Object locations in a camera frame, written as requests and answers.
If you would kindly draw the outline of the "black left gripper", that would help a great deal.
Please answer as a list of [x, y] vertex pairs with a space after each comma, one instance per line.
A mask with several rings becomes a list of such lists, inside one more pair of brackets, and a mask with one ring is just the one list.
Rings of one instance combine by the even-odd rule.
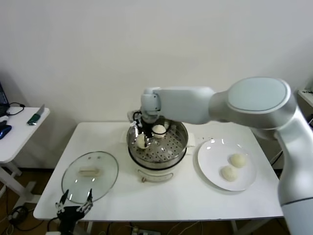
[[57, 209], [57, 217], [60, 220], [59, 231], [62, 235], [72, 235], [76, 223], [85, 216], [85, 212], [89, 212], [93, 206], [92, 189], [88, 192], [86, 202], [82, 206], [64, 207], [68, 196], [68, 189], [61, 196], [59, 202], [55, 203]]

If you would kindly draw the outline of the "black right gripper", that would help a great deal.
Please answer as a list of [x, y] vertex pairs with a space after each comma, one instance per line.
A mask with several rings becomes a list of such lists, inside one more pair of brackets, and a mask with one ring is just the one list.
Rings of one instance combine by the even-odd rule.
[[134, 137], [137, 138], [140, 133], [143, 132], [145, 134], [145, 147], [148, 147], [151, 144], [150, 138], [153, 136], [152, 134], [152, 127], [153, 124], [151, 123], [146, 123], [144, 120], [139, 121], [139, 130], [138, 126], [135, 124], [134, 125]]

